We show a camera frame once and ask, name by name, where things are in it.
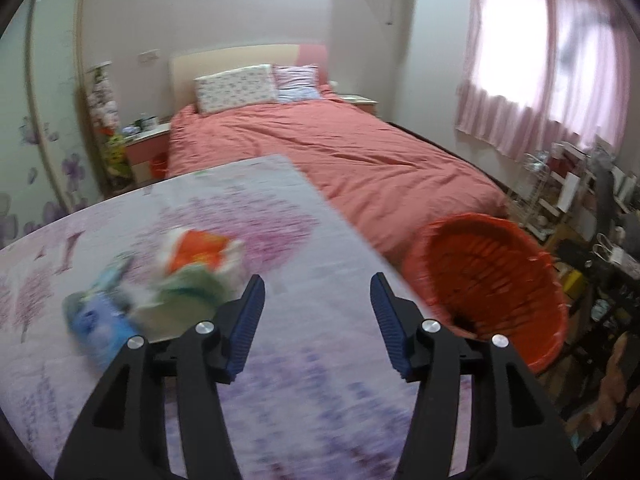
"pink bedspread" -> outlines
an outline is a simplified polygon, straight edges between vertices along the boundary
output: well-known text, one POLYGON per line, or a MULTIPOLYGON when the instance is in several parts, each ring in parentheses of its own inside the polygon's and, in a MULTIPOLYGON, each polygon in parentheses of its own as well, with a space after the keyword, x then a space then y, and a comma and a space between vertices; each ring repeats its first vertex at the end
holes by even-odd
POLYGON ((342 101, 254 105, 172 120, 169 175, 281 153, 393 265, 416 230, 462 212, 505 214, 502 191, 455 156, 342 101))

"floral tablecloth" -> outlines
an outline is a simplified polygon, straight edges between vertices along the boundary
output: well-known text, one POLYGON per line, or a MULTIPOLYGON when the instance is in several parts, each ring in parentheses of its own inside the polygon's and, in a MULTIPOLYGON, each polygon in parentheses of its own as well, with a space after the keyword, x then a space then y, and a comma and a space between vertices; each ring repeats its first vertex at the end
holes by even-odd
MULTIPOLYGON (((266 283, 245 370, 220 386, 244 477, 391 478, 417 390, 389 363, 369 303, 370 277, 383 271, 398 296, 417 299, 282 156, 130 192, 0 251, 0 406, 43 468, 52 474, 100 376, 66 329, 63 299, 133 250, 123 288, 145 301, 161 236, 174 226, 244 239, 248 270, 266 283)), ((184 475, 171 384, 167 390, 170 461, 184 475)), ((465 380, 461 393, 452 472, 466 462, 465 380)))

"frosted glass door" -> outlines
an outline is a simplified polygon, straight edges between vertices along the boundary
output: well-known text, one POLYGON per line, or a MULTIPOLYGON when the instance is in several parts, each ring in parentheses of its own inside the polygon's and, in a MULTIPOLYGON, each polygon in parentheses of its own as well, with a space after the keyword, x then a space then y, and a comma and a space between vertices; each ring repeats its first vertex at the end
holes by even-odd
POLYGON ((79 123, 78 1, 36 0, 31 31, 31 80, 44 152, 70 212, 101 198, 79 123))
POLYGON ((0 248, 62 213, 40 158, 26 87, 25 0, 0 38, 0 248))

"wall switch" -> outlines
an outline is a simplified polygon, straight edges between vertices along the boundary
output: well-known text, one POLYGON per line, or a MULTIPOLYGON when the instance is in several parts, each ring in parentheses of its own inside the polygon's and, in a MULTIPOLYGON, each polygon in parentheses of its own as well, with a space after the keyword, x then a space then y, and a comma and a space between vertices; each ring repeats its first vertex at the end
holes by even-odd
POLYGON ((150 63, 151 61, 155 61, 156 59, 160 59, 160 51, 157 49, 147 50, 146 52, 138 54, 139 63, 150 63))

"baseboard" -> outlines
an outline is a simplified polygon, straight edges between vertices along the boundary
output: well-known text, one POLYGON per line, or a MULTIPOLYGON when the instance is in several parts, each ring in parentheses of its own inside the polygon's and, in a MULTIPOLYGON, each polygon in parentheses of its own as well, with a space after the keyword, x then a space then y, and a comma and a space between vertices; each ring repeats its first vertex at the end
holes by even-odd
POLYGON ((391 124, 391 126, 393 126, 394 128, 397 128, 398 130, 403 131, 406 134, 411 135, 412 137, 415 137, 418 140, 423 140, 424 142, 428 142, 431 146, 435 146, 436 148, 438 148, 439 150, 442 150, 445 153, 448 153, 449 155, 455 156, 456 158, 459 158, 460 160, 466 162, 467 164, 469 164, 470 166, 473 166, 474 168, 476 168, 476 170, 478 170, 480 173, 484 174, 489 180, 491 180, 496 186, 498 186, 503 192, 508 193, 509 192, 509 188, 507 186, 505 186, 503 183, 501 183, 499 180, 497 180, 496 178, 492 177, 490 174, 488 174, 486 171, 483 171, 481 168, 478 168, 474 163, 469 162, 468 160, 465 160, 464 158, 462 158, 461 156, 459 156, 457 153, 452 152, 451 150, 448 150, 447 148, 444 148, 443 146, 439 145, 437 142, 433 142, 432 140, 429 139, 425 139, 424 137, 421 137, 420 135, 418 135, 415 132, 412 132, 411 130, 405 128, 404 126, 400 126, 399 124, 396 123, 389 123, 391 124))

